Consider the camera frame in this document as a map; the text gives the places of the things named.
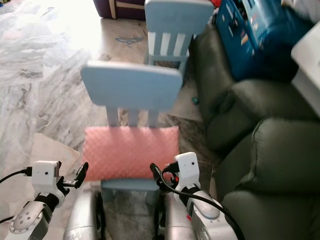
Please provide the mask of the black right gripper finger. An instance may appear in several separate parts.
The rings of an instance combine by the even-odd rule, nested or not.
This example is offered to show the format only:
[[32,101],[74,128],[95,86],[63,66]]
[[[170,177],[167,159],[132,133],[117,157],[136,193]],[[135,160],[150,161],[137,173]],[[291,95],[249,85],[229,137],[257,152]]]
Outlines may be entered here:
[[150,164],[151,173],[153,175],[153,180],[155,181],[156,185],[158,186],[158,190],[161,194],[167,194],[169,192],[169,186],[167,185],[164,177],[163,171],[160,170],[157,164],[151,163]]

